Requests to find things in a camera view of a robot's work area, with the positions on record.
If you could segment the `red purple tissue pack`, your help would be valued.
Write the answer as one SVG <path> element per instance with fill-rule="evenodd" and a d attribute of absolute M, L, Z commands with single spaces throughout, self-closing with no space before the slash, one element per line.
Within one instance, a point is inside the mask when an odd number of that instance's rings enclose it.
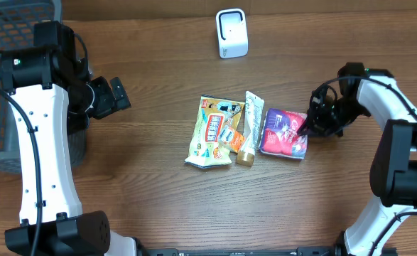
<path fill-rule="evenodd" d="M 262 154 L 289 159 L 305 158 L 308 136 L 299 135 L 307 115 L 298 112 L 268 109 L 261 133 L 259 151 Z"/>

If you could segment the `white tube gold cap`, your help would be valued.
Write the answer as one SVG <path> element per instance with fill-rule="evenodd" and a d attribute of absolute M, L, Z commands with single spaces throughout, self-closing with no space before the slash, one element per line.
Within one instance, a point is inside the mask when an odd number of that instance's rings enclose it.
<path fill-rule="evenodd" d="M 254 163 L 263 107 L 263 99 L 250 91 L 246 91 L 243 131 L 244 142 L 237 153 L 236 159 L 236 162 L 243 166 L 252 166 Z"/>

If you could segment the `small orange tissue pack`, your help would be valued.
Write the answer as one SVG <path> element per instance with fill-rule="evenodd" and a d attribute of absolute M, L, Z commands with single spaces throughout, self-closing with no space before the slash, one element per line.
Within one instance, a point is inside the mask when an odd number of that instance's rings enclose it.
<path fill-rule="evenodd" d="M 231 126 L 224 126 L 218 136 L 219 143 L 228 150 L 238 153 L 245 141 L 245 138 Z"/>

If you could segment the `yellow wet wipes packet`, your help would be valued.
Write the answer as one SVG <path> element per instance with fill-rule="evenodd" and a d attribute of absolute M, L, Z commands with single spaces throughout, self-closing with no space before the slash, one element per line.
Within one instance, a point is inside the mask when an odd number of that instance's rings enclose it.
<path fill-rule="evenodd" d="M 244 102 L 202 95 L 186 164 L 201 169 L 231 164 L 230 150 L 219 142 L 225 125 L 237 129 Z"/>

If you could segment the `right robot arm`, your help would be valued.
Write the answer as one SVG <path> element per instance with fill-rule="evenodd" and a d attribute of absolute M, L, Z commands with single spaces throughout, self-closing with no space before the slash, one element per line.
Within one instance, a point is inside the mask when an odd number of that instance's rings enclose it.
<path fill-rule="evenodd" d="M 359 116 L 373 117 L 382 136 L 369 171 L 372 197 L 358 219 L 342 231 L 329 255 L 396 255 L 386 241 L 417 216 L 417 107 L 386 69 L 346 63 L 332 87 L 328 80 L 311 94 L 301 135 L 341 137 Z"/>

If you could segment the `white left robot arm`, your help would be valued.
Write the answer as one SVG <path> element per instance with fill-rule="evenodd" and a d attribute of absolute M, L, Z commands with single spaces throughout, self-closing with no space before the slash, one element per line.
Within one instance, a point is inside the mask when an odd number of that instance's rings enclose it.
<path fill-rule="evenodd" d="M 85 213 L 72 178 L 68 137 L 130 107 L 119 78 L 91 78 L 81 38 L 57 21 L 34 26 L 33 46 L 0 58 L 1 94 L 12 106 L 21 157 L 20 225 L 5 232 L 18 255 L 136 255 L 137 241 Z"/>

